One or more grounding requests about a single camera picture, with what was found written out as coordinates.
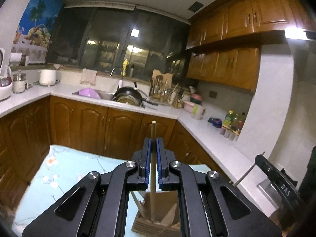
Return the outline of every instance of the wall outlet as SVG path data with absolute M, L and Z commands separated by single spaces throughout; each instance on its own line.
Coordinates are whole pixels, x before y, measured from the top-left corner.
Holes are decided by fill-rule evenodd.
M 217 92 L 210 91 L 210 92 L 209 92 L 209 97 L 215 99 L 215 98 L 217 97 Z

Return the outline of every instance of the window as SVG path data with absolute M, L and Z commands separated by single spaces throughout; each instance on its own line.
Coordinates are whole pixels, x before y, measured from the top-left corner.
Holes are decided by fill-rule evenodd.
M 111 72 L 127 60 L 136 79 L 150 79 L 154 69 L 177 81 L 186 75 L 189 25 L 180 21 L 138 9 L 66 8 L 57 25 L 47 62 Z

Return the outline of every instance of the bottle with yellow cap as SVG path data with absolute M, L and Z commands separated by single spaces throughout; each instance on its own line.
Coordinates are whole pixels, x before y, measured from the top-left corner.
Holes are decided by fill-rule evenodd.
M 127 75 L 127 66 L 128 66 L 128 60 L 125 60 L 123 62 L 123 67 L 122 67 L 122 72 L 121 72 L 121 76 L 126 76 Z
M 223 126 L 229 129 L 229 126 L 231 124 L 231 122 L 233 121 L 233 114 L 234 112 L 232 110 L 230 110 L 228 112 L 228 114 L 226 115 L 224 122 L 223 122 Z

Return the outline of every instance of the blue sky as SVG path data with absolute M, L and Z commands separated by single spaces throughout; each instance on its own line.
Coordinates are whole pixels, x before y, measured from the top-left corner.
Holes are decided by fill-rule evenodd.
M 36 25 L 39 24 L 45 24 L 46 18 L 53 17 L 55 15 L 58 15 L 61 7 L 63 6 L 62 0 L 43 0 L 45 3 L 45 11 L 43 12 L 43 17 L 40 20 L 36 21 Z M 29 13 L 32 9 L 32 7 L 37 7 L 39 0 L 30 0 L 28 3 L 24 14 L 20 20 L 20 29 L 24 27 L 25 31 L 22 34 L 27 34 L 29 29 L 34 27 L 34 22 L 31 22 L 29 20 Z

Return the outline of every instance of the purple plastic bag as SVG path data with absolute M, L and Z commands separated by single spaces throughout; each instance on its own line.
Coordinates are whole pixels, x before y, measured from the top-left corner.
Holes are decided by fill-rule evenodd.
M 79 91 L 79 95 L 86 96 L 94 99 L 101 99 L 100 95 L 92 88 L 84 88 Z

